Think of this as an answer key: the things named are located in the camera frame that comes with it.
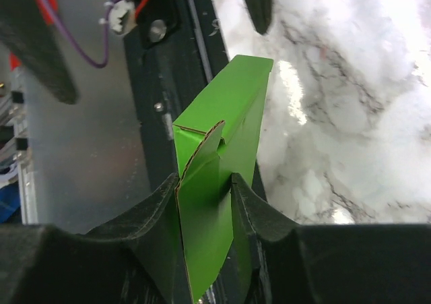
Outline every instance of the gray metal panel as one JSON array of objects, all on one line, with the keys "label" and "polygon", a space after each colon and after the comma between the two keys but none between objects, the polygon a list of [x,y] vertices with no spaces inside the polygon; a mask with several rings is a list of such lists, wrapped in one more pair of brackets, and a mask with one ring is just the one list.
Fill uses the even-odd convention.
[{"label": "gray metal panel", "polygon": [[[102,58],[98,19],[106,0],[58,0],[62,19],[95,59]],[[34,165],[33,214],[27,223],[54,223],[84,233],[149,195],[123,44],[111,37],[110,63],[91,68],[58,37],[81,94],[61,104],[25,73],[26,116]]]}]

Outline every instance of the blue object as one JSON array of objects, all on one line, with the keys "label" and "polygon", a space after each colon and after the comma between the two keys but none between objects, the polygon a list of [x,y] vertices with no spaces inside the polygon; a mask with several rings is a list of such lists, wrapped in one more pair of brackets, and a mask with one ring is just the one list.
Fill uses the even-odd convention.
[{"label": "blue object", "polygon": [[0,189],[0,223],[6,222],[18,208],[20,208],[20,189],[18,187],[18,182]]}]

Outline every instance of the marble surface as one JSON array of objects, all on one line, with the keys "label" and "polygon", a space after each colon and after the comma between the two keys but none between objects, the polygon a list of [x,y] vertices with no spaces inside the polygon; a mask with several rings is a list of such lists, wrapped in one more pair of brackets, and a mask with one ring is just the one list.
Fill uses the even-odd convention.
[{"label": "marble surface", "polygon": [[275,60],[258,161],[302,224],[431,222],[431,0],[213,0],[232,58]]}]

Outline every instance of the purple cable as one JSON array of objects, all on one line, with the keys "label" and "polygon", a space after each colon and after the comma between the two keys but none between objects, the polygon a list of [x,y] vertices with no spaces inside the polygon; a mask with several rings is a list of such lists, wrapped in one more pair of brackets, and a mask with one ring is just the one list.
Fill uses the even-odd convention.
[{"label": "purple cable", "polygon": [[[112,5],[123,1],[123,0],[112,0]],[[108,6],[108,9],[106,10],[105,14],[105,20],[106,23],[103,25],[103,37],[104,37],[104,58],[101,63],[98,63],[94,61],[92,58],[90,58],[84,50],[79,46],[78,42],[76,42],[75,38],[72,36],[70,31],[66,28],[64,23],[60,20],[57,13],[55,13],[54,9],[51,7],[51,4],[49,3],[49,0],[40,0],[45,10],[48,12],[51,19],[53,19],[53,22],[55,26],[57,27],[57,30],[70,42],[70,44],[75,48],[75,50],[93,67],[95,68],[104,68],[106,65],[108,65],[108,58],[109,58],[109,14],[112,11],[113,6]]]}]

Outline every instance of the purple wire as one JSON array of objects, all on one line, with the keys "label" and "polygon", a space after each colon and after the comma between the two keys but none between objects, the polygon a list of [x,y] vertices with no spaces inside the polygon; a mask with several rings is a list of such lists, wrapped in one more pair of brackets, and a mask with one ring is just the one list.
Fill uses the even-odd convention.
[{"label": "purple wire", "polygon": [[[114,5],[120,1],[123,0],[112,0],[111,3]],[[57,27],[57,30],[67,39],[67,41],[70,42],[70,44],[75,48],[75,50],[93,67],[95,68],[104,68],[106,65],[108,65],[108,59],[109,59],[109,14],[112,11],[113,6],[108,6],[108,9],[106,10],[105,14],[105,20],[106,23],[103,25],[103,39],[104,39],[104,58],[101,63],[96,62],[91,57],[89,57],[84,50],[79,46],[78,42],[76,42],[75,38],[72,36],[70,31],[66,28],[64,23],[60,20],[57,13],[55,13],[54,9],[52,8],[51,4],[49,3],[49,0],[40,0],[45,10],[48,12],[51,19],[53,19],[53,22],[55,26]]]}]

